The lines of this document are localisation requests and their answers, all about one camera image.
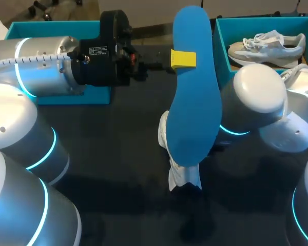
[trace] yellow clip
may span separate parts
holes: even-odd
[[[173,69],[196,67],[196,53],[171,50],[171,67]]]

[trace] blue storage bin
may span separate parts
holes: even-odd
[[[214,61],[220,88],[237,73],[230,67],[227,47],[241,42],[244,37],[253,38],[258,33],[276,30],[284,36],[306,36],[304,58],[308,64],[308,17],[257,17],[217,19],[213,37]],[[279,74],[285,69],[275,69]]]
[[[96,38],[99,21],[78,22],[14,22],[6,39],[26,37],[72,36],[76,39]],[[39,97],[39,105],[109,104],[110,87],[87,86],[83,95]]]

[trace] sneaker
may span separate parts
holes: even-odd
[[[302,33],[290,37],[273,30],[232,44],[228,49],[228,56],[242,66],[253,63],[272,63],[283,68],[293,68],[298,65],[298,59],[304,53],[305,43],[305,36]]]
[[[191,183],[194,186],[198,186],[200,189],[202,189],[199,165],[197,164],[196,166],[187,168],[182,167],[179,166],[171,157],[166,141],[166,120],[168,118],[168,114],[169,111],[165,111],[161,116],[158,138],[159,145],[168,151],[170,157],[171,168],[169,171],[169,189],[172,191],[175,187],[181,187],[187,183]]]

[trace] rubber pad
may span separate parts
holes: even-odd
[[[196,68],[177,69],[177,90],[167,118],[166,135],[175,162],[184,167],[202,161],[219,131],[222,106],[212,34],[206,12],[196,6],[175,17],[174,50],[196,52]]]

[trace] black table surface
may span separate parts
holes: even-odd
[[[169,192],[158,124],[176,83],[149,72],[144,83],[115,88],[110,105],[40,106],[70,153],[56,188],[80,212],[81,246],[287,246],[285,211],[308,150],[278,153],[254,134],[200,163],[201,196]]]

